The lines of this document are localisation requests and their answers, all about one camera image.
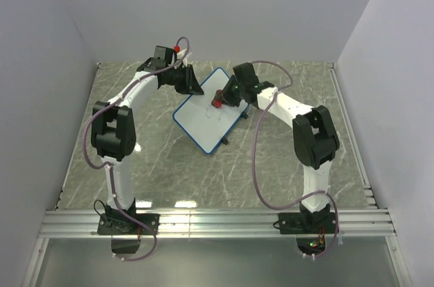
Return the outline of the red bone-shaped eraser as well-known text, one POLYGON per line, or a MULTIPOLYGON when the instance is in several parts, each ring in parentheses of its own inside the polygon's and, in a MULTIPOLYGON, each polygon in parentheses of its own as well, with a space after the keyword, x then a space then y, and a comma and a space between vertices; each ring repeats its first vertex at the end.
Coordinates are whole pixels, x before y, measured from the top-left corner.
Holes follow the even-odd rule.
POLYGON ((224 104, 224 97, 223 97, 222 90, 217 90, 211 101, 211 105, 217 109, 220 109, 223 104, 224 104))

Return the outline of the blue framed whiteboard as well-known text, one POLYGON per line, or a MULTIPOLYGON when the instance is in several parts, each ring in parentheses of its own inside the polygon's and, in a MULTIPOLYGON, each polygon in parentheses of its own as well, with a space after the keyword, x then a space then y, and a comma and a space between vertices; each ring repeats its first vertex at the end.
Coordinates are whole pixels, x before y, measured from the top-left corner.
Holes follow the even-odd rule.
POLYGON ((244 101, 238 107, 222 105, 216 108, 212 105, 215 93, 229 79, 223 68, 214 69, 201 84, 204 94, 190 95, 172 114, 176 124, 207 155, 212 154, 220 144, 226 144, 228 133, 247 115, 249 106, 244 101))

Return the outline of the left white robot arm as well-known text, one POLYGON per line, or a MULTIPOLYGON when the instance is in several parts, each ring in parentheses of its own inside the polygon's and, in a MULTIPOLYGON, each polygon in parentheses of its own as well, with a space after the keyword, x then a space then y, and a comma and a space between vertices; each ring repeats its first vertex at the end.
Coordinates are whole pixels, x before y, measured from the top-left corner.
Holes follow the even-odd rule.
POLYGON ((174 87, 182 95, 204 94, 193 66, 187 62, 188 55, 189 50, 179 45, 156 46, 153 56, 137 68, 115 97, 93 106, 85 132, 106 172, 108 200, 101 220, 122 234, 140 227, 130 175, 130 155, 136 146, 134 110, 163 85, 174 87))

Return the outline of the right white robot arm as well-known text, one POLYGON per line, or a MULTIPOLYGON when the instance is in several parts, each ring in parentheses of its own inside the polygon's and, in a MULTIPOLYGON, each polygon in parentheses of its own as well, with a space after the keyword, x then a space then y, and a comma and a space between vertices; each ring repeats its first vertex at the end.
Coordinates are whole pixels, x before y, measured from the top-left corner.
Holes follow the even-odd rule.
POLYGON ((303 166, 303 195, 295 202, 298 222, 304 231, 315 232, 330 213, 338 212, 328 189, 340 141, 328 108, 303 104, 271 82, 260 81, 252 62, 234 66, 229 81, 215 93, 212 106, 238 107, 243 101, 292 129, 294 152, 303 166))

